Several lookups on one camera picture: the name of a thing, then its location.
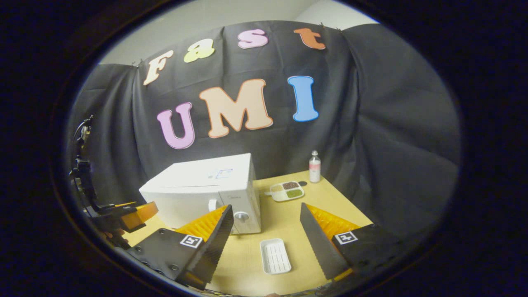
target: letter m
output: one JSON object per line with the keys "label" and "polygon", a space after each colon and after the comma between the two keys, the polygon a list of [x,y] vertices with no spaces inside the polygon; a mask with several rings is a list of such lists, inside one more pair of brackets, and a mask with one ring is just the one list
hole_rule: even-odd
{"label": "letter m", "polygon": [[246,128],[256,130],[273,125],[273,119],[268,116],[262,90],[266,82],[263,79],[246,80],[240,86],[237,101],[233,101],[220,87],[202,91],[200,99],[207,103],[211,130],[209,137],[218,138],[229,134],[229,129],[223,125],[222,117],[235,129],[240,131],[244,113],[248,114]]}

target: microwave knob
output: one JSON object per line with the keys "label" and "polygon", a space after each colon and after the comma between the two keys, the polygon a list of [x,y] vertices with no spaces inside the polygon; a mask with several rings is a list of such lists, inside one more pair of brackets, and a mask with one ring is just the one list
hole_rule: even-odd
{"label": "microwave knob", "polygon": [[249,215],[247,213],[243,212],[243,211],[235,212],[234,213],[234,217],[236,219],[241,220],[242,222],[245,222],[246,220],[249,219]]}

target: black cloth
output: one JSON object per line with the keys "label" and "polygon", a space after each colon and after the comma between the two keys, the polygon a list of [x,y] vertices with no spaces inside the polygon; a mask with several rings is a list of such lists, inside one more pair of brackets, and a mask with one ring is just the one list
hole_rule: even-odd
{"label": "black cloth", "polygon": [[[309,28],[326,45],[304,45],[295,29]],[[269,42],[241,49],[237,36],[261,29]],[[185,63],[189,45],[211,38],[215,52]],[[173,50],[159,77],[143,85],[151,60]],[[296,122],[291,76],[310,76],[319,117]],[[199,93],[221,87],[236,100],[241,84],[263,79],[267,128],[210,138],[208,107]],[[173,112],[176,136],[183,125],[174,111],[191,102],[195,140],[170,147],[156,116]],[[79,91],[66,127],[71,168],[72,133],[94,115],[86,144],[101,203],[144,202],[138,189],[177,162],[251,153],[257,179],[308,169],[312,150],[322,175],[374,223],[397,236],[410,236],[442,214],[460,165],[460,124],[446,87],[426,60],[379,24],[339,31],[286,21],[226,26],[161,49],[139,66],[101,64]]]}

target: white microwave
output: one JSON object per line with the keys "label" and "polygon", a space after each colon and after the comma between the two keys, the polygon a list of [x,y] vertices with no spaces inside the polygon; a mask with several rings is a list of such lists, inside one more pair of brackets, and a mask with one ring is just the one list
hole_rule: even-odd
{"label": "white microwave", "polygon": [[251,154],[174,163],[145,183],[139,192],[156,202],[159,218],[180,228],[216,208],[231,204],[231,234],[258,233],[260,196],[253,186]]}

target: table surface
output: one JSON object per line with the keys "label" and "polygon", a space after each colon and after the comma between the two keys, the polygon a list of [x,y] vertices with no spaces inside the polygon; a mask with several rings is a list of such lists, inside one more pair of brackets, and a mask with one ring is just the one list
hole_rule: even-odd
{"label": "table surface", "polygon": [[[269,192],[271,185],[287,181],[306,181],[308,184],[303,187],[305,195],[294,200],[275,202],[271,196],[264,194]],[[302,202],[360,227],[372,224],[324,177],[321,176],[318,183],[311,183],[308,171],[257,180],[254,185],[260,192],[262,232],[229,236],[207,289],[233,295],[265,296],[270,293],[291,294],[326,284],[328,281],[299,220]],[[149,219],[146,225],[123,237],[134,246],[157,229],[170,227],[157,216]],[[291,270],[287,273],[264,273],[260,242],[273,238],[284,241],[291,263]]]}

